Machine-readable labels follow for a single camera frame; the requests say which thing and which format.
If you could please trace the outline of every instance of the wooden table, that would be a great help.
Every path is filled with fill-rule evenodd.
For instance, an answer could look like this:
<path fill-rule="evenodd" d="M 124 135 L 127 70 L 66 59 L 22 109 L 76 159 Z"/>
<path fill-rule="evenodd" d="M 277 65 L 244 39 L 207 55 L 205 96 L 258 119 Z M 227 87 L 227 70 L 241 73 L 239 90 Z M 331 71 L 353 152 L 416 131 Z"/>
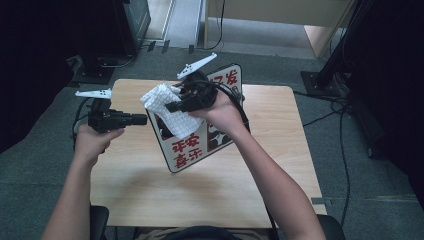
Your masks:
<path fill-rule="evenodd" d="M 139 99 L 161 82 L 116 81 L 112 108 L 145 113 Z M 253 136 L 310 198 L 321 198 L 292 90 L 243 85 L 243 93 Z M 127 127 L 100 156 L 93 169 L 91 192 L 93 205 L 109 208 L 110 226 L 271 226 L 259 191 L 234 144 L 173 174 L 150 122 Z M 314 208 L 326 214 L 324 205 Z"/>

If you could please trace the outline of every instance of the chair armrest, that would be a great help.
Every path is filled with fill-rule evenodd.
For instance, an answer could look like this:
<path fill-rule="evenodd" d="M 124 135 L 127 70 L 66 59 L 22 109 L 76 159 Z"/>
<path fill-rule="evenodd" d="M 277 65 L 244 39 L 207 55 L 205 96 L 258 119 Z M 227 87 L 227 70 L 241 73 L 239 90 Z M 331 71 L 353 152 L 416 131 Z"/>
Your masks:
<path fill-rule="evenodd" d="M 103 240 L 109 219 L 109 209 L 103 206 L 90 207 L 90 240 Z"/>

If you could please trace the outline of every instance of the black cable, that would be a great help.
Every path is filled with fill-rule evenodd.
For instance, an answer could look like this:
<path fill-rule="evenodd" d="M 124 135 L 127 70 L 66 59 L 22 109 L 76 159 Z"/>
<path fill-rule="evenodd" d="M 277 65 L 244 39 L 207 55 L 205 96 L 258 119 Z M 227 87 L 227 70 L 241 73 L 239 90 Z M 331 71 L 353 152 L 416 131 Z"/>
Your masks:
<path fill-rule="evenodd" d="M 331 115 L 333 115 L 333 114 L 335 114 L 335 113 L 336 113 L 335 111 L 332 111 L 332 112 L 331 112 L 331 113 L 329 113 L 329 114 L 326 114 L 326 115 L 324 115 L 324 116 L 322 116 L 322 117 L 320 117 L 320 118 L 317 118 L 317 119 L 315 119 L 315 120 L 312 120 L 312 121 L 310 121 L 310 122 L 308 122 L 308 123 L 303 124 L 303 127 L 306 127 L 306 126 L 312 125 L 312 124 L 314 124 L 314 123 L 318 122 L 319 120 L 323 120 L 323 119 L 325 119 L 325 118 L 327 118 L 327 117 L 329 117 L 329 116 L 331 116 Z"/>
<path fill-rule="evenodd" d="M 131 56 L 131 59 L 130 59 L 128 62 L 124 63 L 124 64 L 121 64 L 121 65 L 115 65 L 115 66 L 108 66 L 108 65 L 102 65 L 102 64 L 100 63 L 100 67 L 102 67 L 102 68 L 121 68 L 121 67 L 125 67 L 125 66 L 127 66 L 128 64 L 130 64 L 133 60 L 134 60 L 134 55 L 132 55 L 132 56 Z"/>
<path fill-rule="evenodd" d="M 219 45 L 219 43 L 221 43 L 221 40 L 222 40 L 222 32 L 223 32 L 223 30 L 222 30 L 222 21 L 223 21 L 223 19 L 224 19 L 224 12 L 225 12 L 225 0 L 223 0 L 223 1 L 222 1 L 222 10 L 221 10 L 221 29 L 220 29 L 220 36 L 219 36 L 218 42 L 215 44 L 215 46 L 213 46 L 213 47 L 211 47 L 211 48 L 203 48 L 203 50 L 212 50 L 212 49 L 216 48 L 216 47 Z"/>
<path fill-rule="evenodd" d="M 333 78 L 336 80 L 337 85 L 339 86 L 340 90 L 342 90 L 345 94 L 348 94 L 350 92 L 349 88 L 346 86 L 346 76 L 344 73 L 341 72 L 335 72 Z"/>
<path fill-rule="evenodd" d="M 275 225 L 275 221 L 274 218 L 272 217 L 271 213 L 269 212 L 268 208 L 265 206 L 266 209 L 266 213 L 268 214 L 268 218 L 271 221 L 271 232 L 270 232 L 270 239 L 271 240 L 279 240 L 280 237 L 278 237 L 278 230 L 277 230 L 277 226 Z"/>
<path fill-rule="evenodd" d="M 234 96 L 236 95 L 235 92 L 229 86 L 227 86 L 225 84 L 221 84 L 221 83 L 218 83 L 218 85 L 221 86 L 221 87 L 226 88 L 227 91 L 230 92 L 230 93 L 232 93 Z"/>
<path fill-rule="evenodd" d="M 344 225 L 344 221 L 346 218 L 346 213 L 347 213 L 347 208 L 349 206 L 349 199 L 350 199 L 350 175 L 349 175 L 349 170 L 347 168 L 347 161 L 346 161 L 346 156 L 345 156 L 345 152 L 344 152 L 344 145 L 343 145 L 343 115 L 346 112 L 346 108 L 344 109 L 344 111 L 340 114 L 340 148 L 342 151 L 342 158 L 343 158 L 343 165 L 344 165 L 344 169 L 345 169 L 345 174 L 346 174 L 346 200 L 345 200 L 345 205 L 343 208 L 343 213 L 342 213 L 342 218 L 340 221 L 340 225 L 343 228 Z"/>
<path fill-rule="evenodd" d="M 295 91 L 293 91 L 293 92 L 296 93 L 296 94 L 298 94 L 298 95 L 301 95 L 301 96 L 311 97 L 311 98 L 320 99 L 320 100 L 326 100 L 327 101 L 329 99 L 329 98 L 317 98 L 317 97 L 314 97 L 314 96 L 309 96 L 307 94 L 303 94 L 303 93 L 299 93 L 299 92 L 295 92 Z M 323 117 L 317 118 L 317 119 L 315 119 L 315 120 L 313 120 L 313 121 L 311 121 L 311 122 L 306 123 L 306 124 L 303 125 L 304 127 L 305 126 L 308 126 L 308 125 L 311 125 L 311 124 L 313 124 L 313 123 L 315 123 L 315 122 L 317 122 L 319 120 L 322 120 L 322 119 L 324 119 L 324 118 L 326 118 L 328 116 L 331 116 L 334 113 L 340 114 L 340 124 L 339 124 L 339 135 L 340 136 L 339 136 L 339 141 L 340 141 L 340 149 L 341 149 L 341 153 L 342 153 L 343 166 L 344 166 L 345 175 L 346 175 L 346 200 L 345 200 L 345 204 L 344 204 L 344 207 L 343 207 L 342 217 L 341 217 L 341 220 L 340 220 L 340 225 L 342 226 L 342 228 L 344 226 L 344 222 L 345 222 L 346 214 L 347 214 L 347 209 L 349 207 L 350 188 L 351 188 L 350 174 L 349 174 L 349 169 L 347 167 L 346 154 L 345 154 L 344 144 L 343 144 L 343 116 L 344 116 L 344 114 L 347 111 L 348 104 L 347 103 L 340 102 L 340 101 L 346 101 L 346 100 L 347 99 L 346 98 L 343 98 L 343 97 L 331 99 L 331 109 L 332 109 L 332 112 L 331 113 L 329 113 L 329 114 L 327 114 L 327 115 L 325 115 Z M 336 110 L 335 107 L 334 107 L 334 104 L 335 103 L 340 104 L 342 106 L 342 108 Z"/>
<path fill-rule="evenodd" d="M 83 119 L 85 116 L 83 116 L 83 117 L 80 117 L 80 114 L 81 114 L 81 110 L 82 110 L 82 107 L 84 106 L 84 104 L 89 100 L 89 99 L 91 99 L 90 97 L 89 98 L 84 98 L 84 100 L 80 103 L 80 105 L 79 105 L 79 107 L 78 107 L 78 110 L 77 110 L 77 113 L 76 113 L 76 115 L 75 115 L 75 120 L 74 120 L 74 123 L 72 124 L 72 140 L 73 140 L 73 148 L 75 149 L 75 142 L 76 142 L 76 132 L 75 132 L 75 125 L 78 123 L 78 121 L 79 120 L 81 120 L 81 119 Z"/>
<path fill-rule="evenodd" d="M 322 96 L 312 96 L 312 95 L 308 95 L 306 93 L 302 93 L 302 92 L 298 92 L 298 91 L 293 91 L 293 93 L 296 94 L 296 95 L 309 97 L 309 98 L 315 98 L 315 99 L 324 100 L 324 101 L 328 101 L 328 102 L 332 102 L 334 100 L 334 98 L 322 97 Z"/>

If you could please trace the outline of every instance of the gray carpet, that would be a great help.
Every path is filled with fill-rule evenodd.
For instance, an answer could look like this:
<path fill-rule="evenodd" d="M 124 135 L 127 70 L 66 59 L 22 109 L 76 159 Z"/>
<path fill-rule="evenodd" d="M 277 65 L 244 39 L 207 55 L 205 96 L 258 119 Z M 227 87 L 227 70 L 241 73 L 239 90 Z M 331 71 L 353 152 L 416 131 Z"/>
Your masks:
<path fill-rule="evenodd" d="M 285 85 L 305 92 L 300 71 L 319 71 L 319 60 L 290 59 L 217 53 L 202 68 L 209 72 L 229 63 L 242 67 L 245 84 Z M 142 53 L 132 63 L 115 70 L 116 79 L 175 80 L 186 63 L 209 56 L 210 52 L 160 48 Z M 40 117 L 30 134 L 0 155 L 0 239 L 39 239 L 60 194 L 72 158 L 71 125 L 82 99 L 76 90 L 108 86 L 81 85 L 64 88 Z M 296 96 L 303 123 L 331 112 L 330 103 Z M 339 142 L 340 115 L 305 127 L 328 214 L 340 221 L 346 197 L 346 174 Z M 351 195 L 345 219 L 347 239 L 422 239 L 424 213 L 406 176 L 389 161 L 367 157 L 367 146 L 354 114 L 343 118 L 343 140 L 351 178 Z M 119 239 L 130 239 L 131 228 L 119 228 Z M 108 229 L 113 239 L 113 229 Z"/>

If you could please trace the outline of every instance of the right hand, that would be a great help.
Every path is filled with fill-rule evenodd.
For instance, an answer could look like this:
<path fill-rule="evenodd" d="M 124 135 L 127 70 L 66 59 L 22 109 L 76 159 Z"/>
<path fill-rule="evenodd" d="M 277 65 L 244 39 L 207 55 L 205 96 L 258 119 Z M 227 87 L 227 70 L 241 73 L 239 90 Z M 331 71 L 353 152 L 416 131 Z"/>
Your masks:
<path fill-rule="evenodd" d="M 238 131 L 240 127 L 245 129 L 240 113 L 228 96 L 218 91 L 216 101 L 208 109 L 197 110 L 188 113 L 192 117 L 204 118 L 221 132 L 230 137 L 233 132 Z"/>

